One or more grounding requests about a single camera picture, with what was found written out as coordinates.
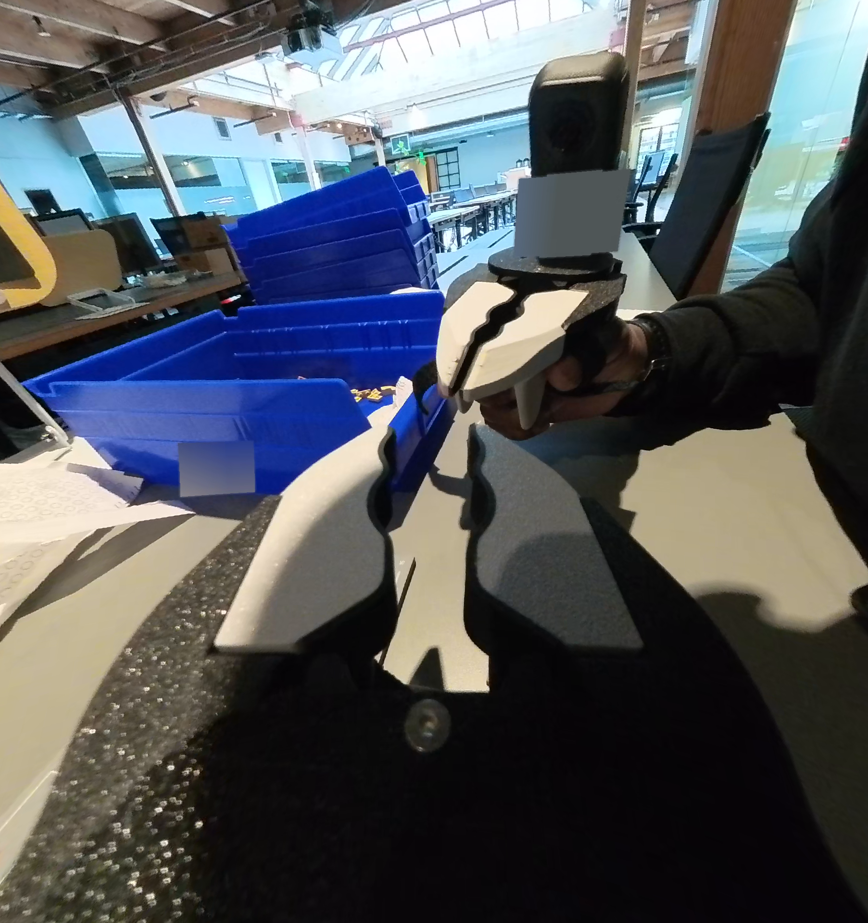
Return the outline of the grey desk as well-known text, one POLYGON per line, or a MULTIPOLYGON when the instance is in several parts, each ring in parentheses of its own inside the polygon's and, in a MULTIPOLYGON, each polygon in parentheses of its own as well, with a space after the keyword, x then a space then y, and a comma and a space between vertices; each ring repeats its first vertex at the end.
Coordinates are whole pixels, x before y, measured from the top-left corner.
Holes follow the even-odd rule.
MULTIPOLYGON (((524 447, 597 499, 713 616, 765 694, 809 800, 868 905, 868 573, 784 414, 681 440, 638 420, 571 424, 524 447)), ((77 545, 0 629, 0 818, 60 763, 114 657, 166 591, 254 506, 117 526, 77 545)))

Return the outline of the stack of blue bins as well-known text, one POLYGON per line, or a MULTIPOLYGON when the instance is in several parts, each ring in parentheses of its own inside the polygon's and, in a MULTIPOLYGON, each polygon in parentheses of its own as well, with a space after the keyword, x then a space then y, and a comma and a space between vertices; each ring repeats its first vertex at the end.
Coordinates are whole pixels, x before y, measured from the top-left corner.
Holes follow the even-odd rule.
POLYGON ((243 215, 227 235, 257 305, 438 291, 427 194, 384 167, 243 215))

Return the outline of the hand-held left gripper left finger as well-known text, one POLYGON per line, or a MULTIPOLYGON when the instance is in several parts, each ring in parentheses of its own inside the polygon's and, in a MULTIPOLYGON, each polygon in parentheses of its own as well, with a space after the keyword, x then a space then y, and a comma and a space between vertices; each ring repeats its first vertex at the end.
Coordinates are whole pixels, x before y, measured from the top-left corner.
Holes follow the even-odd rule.
POLYGON ((214 640, 219 652, 382 652, 398 617, 390 476, 373 426, 303 471, 278 507, 214 640))

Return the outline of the person's right forearm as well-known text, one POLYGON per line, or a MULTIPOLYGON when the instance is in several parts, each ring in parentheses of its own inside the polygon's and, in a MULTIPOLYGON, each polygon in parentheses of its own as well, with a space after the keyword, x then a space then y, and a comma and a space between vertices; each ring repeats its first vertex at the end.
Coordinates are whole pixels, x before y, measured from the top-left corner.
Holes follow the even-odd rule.
POLYGON ((782 404, 823 402, 842 381, 854 271, 842 248, 797 237, 749 283, 651 314, 670 343, 669 371, 617 413, 759 423, 782 404))

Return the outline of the black wrist watch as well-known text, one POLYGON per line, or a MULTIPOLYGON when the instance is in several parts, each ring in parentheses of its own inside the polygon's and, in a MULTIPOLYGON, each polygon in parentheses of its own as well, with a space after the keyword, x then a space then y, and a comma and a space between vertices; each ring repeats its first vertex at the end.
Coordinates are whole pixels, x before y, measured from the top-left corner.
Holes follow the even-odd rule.
POLYGON ((639 315, 629 325, 642 333, 645 343, 645 360, 638 386, 650 387, 669 371, 672 353, 666 331, 654 315, 639 315))

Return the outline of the white printed paper bag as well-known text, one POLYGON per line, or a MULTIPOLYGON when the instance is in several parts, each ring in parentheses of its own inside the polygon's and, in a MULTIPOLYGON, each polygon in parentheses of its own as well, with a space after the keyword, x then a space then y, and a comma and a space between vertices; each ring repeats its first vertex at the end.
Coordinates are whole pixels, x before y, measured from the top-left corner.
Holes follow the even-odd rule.
POLYGON ((94 532, 193 514, 177 501, 136 505, 142 483, 74 463, 0 463, 0 628, 94 532))

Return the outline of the wooden pillar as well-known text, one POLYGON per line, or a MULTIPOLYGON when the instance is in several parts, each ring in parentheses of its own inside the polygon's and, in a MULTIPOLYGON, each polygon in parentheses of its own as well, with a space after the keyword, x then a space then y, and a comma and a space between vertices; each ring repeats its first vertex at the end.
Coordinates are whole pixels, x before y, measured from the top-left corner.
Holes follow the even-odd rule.
POLYGON ((692 137, 768 112, 795 10, 794 1, 710 3, 695 69, 692 137))

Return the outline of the grey metal bar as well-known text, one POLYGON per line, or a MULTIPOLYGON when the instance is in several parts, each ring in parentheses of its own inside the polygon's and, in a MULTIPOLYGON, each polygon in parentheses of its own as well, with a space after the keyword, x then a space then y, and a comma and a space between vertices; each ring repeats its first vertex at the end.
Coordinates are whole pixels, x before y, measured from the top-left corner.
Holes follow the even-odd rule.
POLYGON ((0 378, 17 398, 24 403, 43 424, 46 433, 60 446, 70 448, 71 439, 54 417, 26 390, 13 374, 0 361, 0 378))

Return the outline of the black office chair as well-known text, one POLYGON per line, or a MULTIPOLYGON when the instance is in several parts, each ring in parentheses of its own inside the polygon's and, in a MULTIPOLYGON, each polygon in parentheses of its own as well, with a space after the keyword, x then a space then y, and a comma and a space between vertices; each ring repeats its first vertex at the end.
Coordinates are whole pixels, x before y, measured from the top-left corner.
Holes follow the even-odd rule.
POLYGON ((770 133, 763 112, 740 127, 698 133, 665 219, 643 243, 670 293, 687 297, 770 133))

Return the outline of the ceiling projector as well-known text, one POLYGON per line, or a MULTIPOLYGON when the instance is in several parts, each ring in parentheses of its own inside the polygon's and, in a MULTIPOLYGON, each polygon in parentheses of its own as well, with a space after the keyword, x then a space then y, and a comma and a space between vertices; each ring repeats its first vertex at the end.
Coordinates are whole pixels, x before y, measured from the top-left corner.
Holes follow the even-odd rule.
POLYGON ((333 12, 320 6, 308 6, 294 13, 281 41, 286 56, 296 54, 337 57, 342 46, 337 36, 337 23, 333 12))

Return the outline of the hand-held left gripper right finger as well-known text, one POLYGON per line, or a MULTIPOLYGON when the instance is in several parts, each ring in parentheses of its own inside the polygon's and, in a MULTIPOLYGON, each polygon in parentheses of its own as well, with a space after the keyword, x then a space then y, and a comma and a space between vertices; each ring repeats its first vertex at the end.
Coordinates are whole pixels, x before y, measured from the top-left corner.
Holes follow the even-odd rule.
POLYGON ((464 625, 483 652, 515 642, 640 652, 637 629, 577 491, 484 424, 468 434, 464 625))

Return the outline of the person's right hand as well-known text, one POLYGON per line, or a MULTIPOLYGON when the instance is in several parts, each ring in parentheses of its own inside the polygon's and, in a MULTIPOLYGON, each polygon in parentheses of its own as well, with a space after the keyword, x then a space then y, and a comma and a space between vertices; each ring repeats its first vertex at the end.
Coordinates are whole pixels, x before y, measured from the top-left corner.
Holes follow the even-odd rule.
POLYGON ((619 320, 605 363, 591 380, 593 392, 576 394, 583 387, 584 371, 574 355, 565 355, 544 372, 545 389, 534 424, 520 424, 512 389, 481 401, 485 423, 500 435, 526 440, 555 424, 590 420, 610 414, 649 375, 652 364, 648 331, 635 322, 619 320))

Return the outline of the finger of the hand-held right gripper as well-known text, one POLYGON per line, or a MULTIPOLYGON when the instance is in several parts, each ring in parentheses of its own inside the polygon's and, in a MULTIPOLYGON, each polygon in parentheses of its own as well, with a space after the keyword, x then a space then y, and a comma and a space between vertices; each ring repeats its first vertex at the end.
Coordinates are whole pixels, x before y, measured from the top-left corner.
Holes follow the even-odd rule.
MULTIPOLYGON (((555 290, 521 298, 521 314, 508 331, 507 346, 520 347, 520 375, 514 391, 520 424, 531 427, 540 411, 545 389, 545 370, 563 354, 566 331, 591 312, 587 290, 555 290)), ((497 393, 450 393, 467 408, 497 393)))
POLYGON ((441 318, 436 367, 442 393, 497 393, 520 375, 519 346, 507 346, 521 296, 499 283, 475 282, 441 318))

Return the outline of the blue plastic bin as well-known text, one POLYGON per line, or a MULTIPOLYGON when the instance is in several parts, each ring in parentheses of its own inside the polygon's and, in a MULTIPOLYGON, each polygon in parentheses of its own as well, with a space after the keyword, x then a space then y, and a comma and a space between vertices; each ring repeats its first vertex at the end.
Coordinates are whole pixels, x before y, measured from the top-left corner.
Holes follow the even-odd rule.
POLYGON ((183 444, 250 443, 278 494, 434 360, 445 297, 415 290, 219 309, 24 382, 113 468, 176 486, 183 444))

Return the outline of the person's black jacket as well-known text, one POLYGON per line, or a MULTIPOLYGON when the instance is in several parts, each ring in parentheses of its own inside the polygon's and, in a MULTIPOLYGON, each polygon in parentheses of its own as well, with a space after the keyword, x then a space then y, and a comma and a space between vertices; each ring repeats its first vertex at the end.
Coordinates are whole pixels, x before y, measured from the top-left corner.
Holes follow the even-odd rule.
MULTIPOLYGON (((807 454, 818 486, 868 567, 868 55, 849 145, 807 217, 799 243, 806 231, 819 230, 819 219, 828 233, 807 454)), ((853 591, 851 604, 868 631, 868 582, 853 591)))

